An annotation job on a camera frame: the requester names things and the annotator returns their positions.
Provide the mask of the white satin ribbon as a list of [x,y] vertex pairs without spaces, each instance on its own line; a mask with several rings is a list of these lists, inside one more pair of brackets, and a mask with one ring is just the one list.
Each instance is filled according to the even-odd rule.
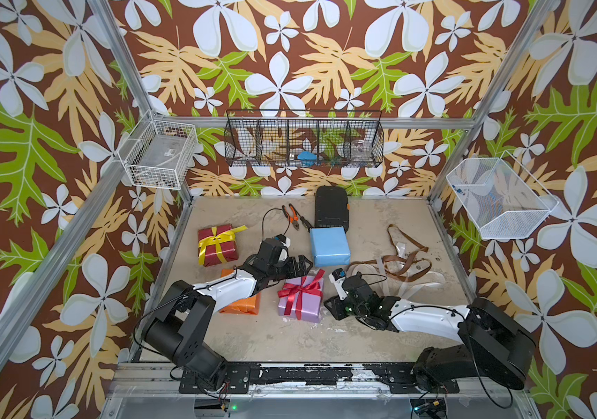
[[378,293],[381,297],[395,296],[403,300],[411,300],[415,294],[423,289],[440,288],[445,284],[445,277],[443,274],[433,271],[433,267],[429,273],[414,282],[401,282],[394,279],[387,279],[382,276],[364,275],[366,282],[372,285],[373,291]]

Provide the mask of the orange gift box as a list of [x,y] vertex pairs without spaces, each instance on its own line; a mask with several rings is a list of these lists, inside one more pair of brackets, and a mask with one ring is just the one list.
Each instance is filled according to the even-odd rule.
[[257,315],[261,296],[252,295],[256,287],[253,276],[241,269],[223,269],[222,275],[227,281],[221,284],[217,292],[216,311],[222,314]]

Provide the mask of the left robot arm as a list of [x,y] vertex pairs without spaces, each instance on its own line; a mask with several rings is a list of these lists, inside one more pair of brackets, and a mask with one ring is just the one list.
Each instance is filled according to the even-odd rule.
[[290,246],[291,240],[284,235],[267,238],[232,274],[195,286],[175,282],[159,305],[143,316],[146,325],[141,340],[195,377],[202,387],[220,389],[228,364],[204,342],[211,318],[239,300],[309,273],[312,261],[304,255],[292,257]]

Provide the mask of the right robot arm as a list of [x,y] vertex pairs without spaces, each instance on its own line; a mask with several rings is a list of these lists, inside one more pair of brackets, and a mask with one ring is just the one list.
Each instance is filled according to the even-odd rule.
[[427,333],[458,343],[421,352],[410,374],[419,389],[432,390],[472,377],[487,377],[510,390],[524,389],[537,342],[489,300],[438,306],[380,297],[362,273],[347,277],[342,269],[330,274],[329,281],[338,295],[324,305],[338,321],[352,316],[375,331]]

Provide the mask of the light blue gift box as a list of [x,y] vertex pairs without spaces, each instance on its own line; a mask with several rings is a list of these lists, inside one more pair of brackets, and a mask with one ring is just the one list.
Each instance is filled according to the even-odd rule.
[[351,251],[343,227],[313,228],[310,242],[316,267],[350,264]]

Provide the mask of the blue object in basket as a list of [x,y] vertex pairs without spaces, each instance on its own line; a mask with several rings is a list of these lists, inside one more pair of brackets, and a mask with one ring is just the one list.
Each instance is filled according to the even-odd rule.
[[319,163],[319,157],[312,152],[303,151],[298,155],[298,162],[302,168],[310,168]]

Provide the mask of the black hard case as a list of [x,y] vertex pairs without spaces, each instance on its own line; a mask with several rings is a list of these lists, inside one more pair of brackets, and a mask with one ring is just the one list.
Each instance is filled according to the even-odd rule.
[[315,192],[315,228],[349,229],[350,207],[345,189],[320,186]]

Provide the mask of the brown ribbon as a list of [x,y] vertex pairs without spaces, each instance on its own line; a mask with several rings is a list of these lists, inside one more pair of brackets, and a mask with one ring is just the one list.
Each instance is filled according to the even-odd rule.
[[393,223],[387,226],[387,235],[394,253],[367,261],[352,262],[347,267],[347,276],[361,273],[409,283],[431,271],[433,263],[427,258],[426,245],[410,237]]

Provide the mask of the orange handled pliers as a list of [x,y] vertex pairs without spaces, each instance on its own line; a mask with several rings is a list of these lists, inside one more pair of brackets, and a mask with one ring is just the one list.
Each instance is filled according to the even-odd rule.
[[283,205],[281,209],[287,220],[290,222],[290,225],[295,230],[300,230],[301,225],[303,225],[307,231],[310,231],[313,228],[312,224],[302,216],[292,204],[289,204],[288,206]]

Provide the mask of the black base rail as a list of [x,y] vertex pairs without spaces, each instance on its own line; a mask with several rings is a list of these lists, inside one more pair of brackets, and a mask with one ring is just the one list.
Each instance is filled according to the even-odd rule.
[[228,362],[213,377],[170,362],[128,362],[117,369],[115,396],[419,396],[427,391],[480,394],[476,379],[430,386],[415,377],[411,362],[280,363]]

